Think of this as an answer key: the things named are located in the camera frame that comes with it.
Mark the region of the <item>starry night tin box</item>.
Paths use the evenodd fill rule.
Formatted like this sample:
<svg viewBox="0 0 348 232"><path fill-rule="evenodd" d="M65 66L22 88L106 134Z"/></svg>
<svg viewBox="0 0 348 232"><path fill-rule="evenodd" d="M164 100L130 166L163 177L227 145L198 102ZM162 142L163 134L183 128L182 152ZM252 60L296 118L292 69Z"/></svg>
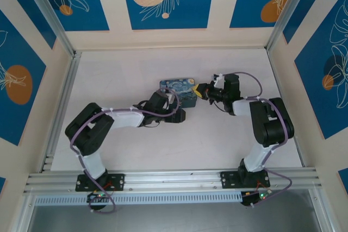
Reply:
<svg viewBox="0 0 348 232"><path fill-rule="evenodd" d="M196 106L197 95L192 88L195 86L193 78L167 79L159 82L160 88L169 88L178 95L181 107L194 108Z"/></svg>

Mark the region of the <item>grey metal sheet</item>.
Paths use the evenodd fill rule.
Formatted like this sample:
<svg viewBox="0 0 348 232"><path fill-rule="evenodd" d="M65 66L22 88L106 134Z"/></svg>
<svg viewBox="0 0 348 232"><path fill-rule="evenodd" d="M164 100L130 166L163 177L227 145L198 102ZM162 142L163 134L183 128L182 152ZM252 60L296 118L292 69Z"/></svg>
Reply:
<svg viewBox="0 0 348 232"><path fill-rule="evenodd" d="M334 232L321 202L289 190L257 206L240 203L120 205L93 214L78 205L29 205L15 232Z"/></svg>

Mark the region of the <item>blue panel with orange circle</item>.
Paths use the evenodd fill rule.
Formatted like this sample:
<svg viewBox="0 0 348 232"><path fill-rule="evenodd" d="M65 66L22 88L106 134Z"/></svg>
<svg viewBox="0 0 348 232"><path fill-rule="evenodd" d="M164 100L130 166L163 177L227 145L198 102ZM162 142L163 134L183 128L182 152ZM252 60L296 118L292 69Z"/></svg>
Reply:
<svg viewBox="0 0 348 232"><path fill-rule="evenodd" d="M20 144L45 70L45 63L0 11L0 138Z"/></svg>

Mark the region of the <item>long aluminium mounting rail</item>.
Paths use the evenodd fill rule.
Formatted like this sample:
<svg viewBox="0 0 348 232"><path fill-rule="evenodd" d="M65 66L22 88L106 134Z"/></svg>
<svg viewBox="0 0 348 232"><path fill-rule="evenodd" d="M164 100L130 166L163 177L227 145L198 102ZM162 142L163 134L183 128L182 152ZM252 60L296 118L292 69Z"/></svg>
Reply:
<svg viewBox="0 0 348 232"><path fill-rule="evenodd" d="M183 171L110 171L123 173L125 193L155 192L213 192L221 191L227 185L227 178L220 175L221 170L183 170ZM25 195L72 194L75 192L77 177L81 171L44 171L28 176L24 186ZM319 189L322 187L314 167L271 168L268 177L261 183L270 182L270 188L280 190L289 185L291 189Z"/></svg>

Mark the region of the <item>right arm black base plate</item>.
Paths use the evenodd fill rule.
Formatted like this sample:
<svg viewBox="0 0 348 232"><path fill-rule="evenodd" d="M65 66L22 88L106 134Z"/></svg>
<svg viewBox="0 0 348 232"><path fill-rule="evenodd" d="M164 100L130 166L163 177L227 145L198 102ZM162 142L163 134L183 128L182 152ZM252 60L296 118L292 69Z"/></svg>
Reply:
<svg viewBox="0 0 348 232"><path fill-rule="evenodd" d="M260 183L264 187L270 187L268 172L262 170L259 172L240 172L224 171L220 173L223 189L255 189Z"/></svg>

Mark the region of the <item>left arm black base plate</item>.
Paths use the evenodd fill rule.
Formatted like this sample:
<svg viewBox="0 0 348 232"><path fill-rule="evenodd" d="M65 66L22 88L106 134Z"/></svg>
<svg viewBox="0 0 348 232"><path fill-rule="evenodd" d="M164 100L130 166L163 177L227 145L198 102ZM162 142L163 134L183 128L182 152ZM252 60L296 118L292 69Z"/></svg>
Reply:
<svg viewBox="0 0 348 232"><path fill-rule="evenodd" d="M97 178L96 181L105 191L123 191L125 175L105 173ZM77 177L76 192L92 192L99 190L100 188L86 174L81 174Z"/></svg>

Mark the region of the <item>aluminium side rail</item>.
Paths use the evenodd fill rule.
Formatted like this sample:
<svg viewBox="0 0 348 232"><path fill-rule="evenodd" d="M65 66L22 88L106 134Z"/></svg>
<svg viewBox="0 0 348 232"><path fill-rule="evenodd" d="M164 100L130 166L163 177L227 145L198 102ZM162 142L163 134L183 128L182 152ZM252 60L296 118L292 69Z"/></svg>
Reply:
<svg viewBox="0 0 348 232"><path fill-rule="evenodd" d="M45 170L46 160L53 158L55 155L81 56L82 52L76 51L69 63L67 74L63 82L63 88L59 96L58 107L54 115L52 126L48 132L47 141L44 143L43 154L37 169L38 173Z"/></svg>

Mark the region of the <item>aluminium frame post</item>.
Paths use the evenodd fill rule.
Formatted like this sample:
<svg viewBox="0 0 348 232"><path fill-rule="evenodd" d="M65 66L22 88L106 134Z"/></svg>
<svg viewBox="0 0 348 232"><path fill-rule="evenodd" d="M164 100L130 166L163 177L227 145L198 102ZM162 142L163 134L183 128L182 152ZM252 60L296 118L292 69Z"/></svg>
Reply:
<svg viewBox="0 0 348 232"><path fill-rule="evenodd" d="M296 9L300 0L287 0L283 11L281 12L275 26L272 30L272 33L266 43L265 49L267 54L275 47L278 38L282 35L282 32L287 25L289 19L291 18L294 10Z"/></svg>
<svg viewBox="0 0 348 232"><path fill-rule="evenodd" d="M68 39L65 29L60 23L56 13L54 12L49 0L34 0L41 13L45 17L49 26L55 33L57 39L61 42L63 48L67 51L72 59L78 59L81 57L81 52L76 51Z"/></svg>

